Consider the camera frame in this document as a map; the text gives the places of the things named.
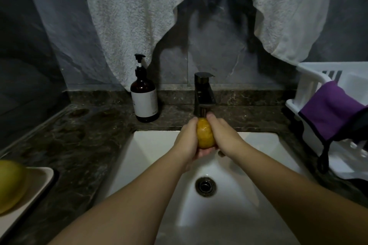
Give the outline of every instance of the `dish rack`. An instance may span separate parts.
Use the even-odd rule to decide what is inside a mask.
[[[299,117],[298,112],[321,85],[336,81],[347,95],[363,105],[368,105],[368,62],[303,62],[297,70],[301,73],[294,99],[286,101],[295,118],[303,122],[303,140],[318,155],[323,145],[311,127]],[[368,181],[368,149],[366,141],[355,144],[352,140],[332,142],[329,150],[330,169],[342,179],[361,178]]]

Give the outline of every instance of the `gray wall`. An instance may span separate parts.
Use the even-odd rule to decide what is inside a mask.
[[[32,0],[1,0],[0,149],[70,103]]]
[[[34,1],[68,89],[121,88],[104,59],[86,0]],[[220,88],[294,87],[293,66],[262,50],[249,52],[246,8],[237,1],[185,0],[177,24],[156,46],[151,78],[163,88],[186,87],[194,72],[209,71]],[[367,60],[367,13],[368,0],[331,0],[307,61]]]

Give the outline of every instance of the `purple cloth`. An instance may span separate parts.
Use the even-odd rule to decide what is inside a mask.
[[[363,108],[365,106],[348,96],[336,82],[329,81],[316,91],[299,114],[324,142],[336,135]]]

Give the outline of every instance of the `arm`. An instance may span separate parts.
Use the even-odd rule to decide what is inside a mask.
[[[207,115],[217,145],[275,207],[301,244],[367,244],[368,209],[247,144],[223,119]]]
[[[134,181],[65,228],[49,245],[153,244],[163,213],[183,171],[196,154],[196,124],[184,125],[171,150]]]

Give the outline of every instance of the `countertop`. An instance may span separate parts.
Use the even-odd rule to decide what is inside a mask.
[[[47,244],[88,210],[122,146],[136,130],[180,130],[192,117],[191,105],[164,105],[158,120],[137,121],[131,105],[70,105],[0,157],[27,166],[51,167],[55,183],[27,212],[2,244]],[[316,171],[317,157],[297,139],[281,105],[219,105],[214,113],[237,131],[274,132],[287,143],[316,181],[363,206],[368,199],[350,182]]]

